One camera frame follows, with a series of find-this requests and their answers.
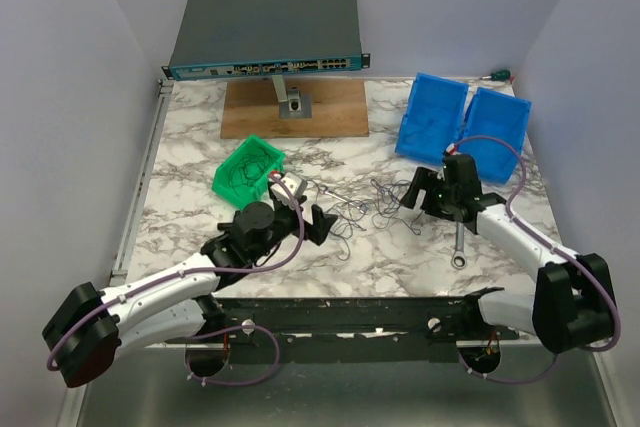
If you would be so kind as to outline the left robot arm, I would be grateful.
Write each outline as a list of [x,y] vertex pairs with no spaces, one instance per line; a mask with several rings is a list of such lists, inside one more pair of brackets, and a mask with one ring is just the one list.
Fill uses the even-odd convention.
[[124,353],[180,337],[214,340],[222,327],[212,311],[214,292],[251,273],[290,236],[324,243],[337,221],[318,205],[293,208],[280,201],[252,202],[218,225],[219,235],[176,266],[139,281],[98,289],[90,282],[73,288],[42,331],[49,349],[46,367],[69,388],[83,386],[108,370]]

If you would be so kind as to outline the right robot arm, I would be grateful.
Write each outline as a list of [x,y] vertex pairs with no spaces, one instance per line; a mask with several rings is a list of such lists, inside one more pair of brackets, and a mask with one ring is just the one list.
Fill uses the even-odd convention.
[[460,326],[480,339],[496,326],[536,336],[551,353],[613,347],[621,321],[607,262],[555,243],[513,210],[509,200],[483,190],[468,154],[448,155],[440,171],[416,169],[401,205],[462,225],[507,254],[535,283],[531,295],[502,288],[471,296]]

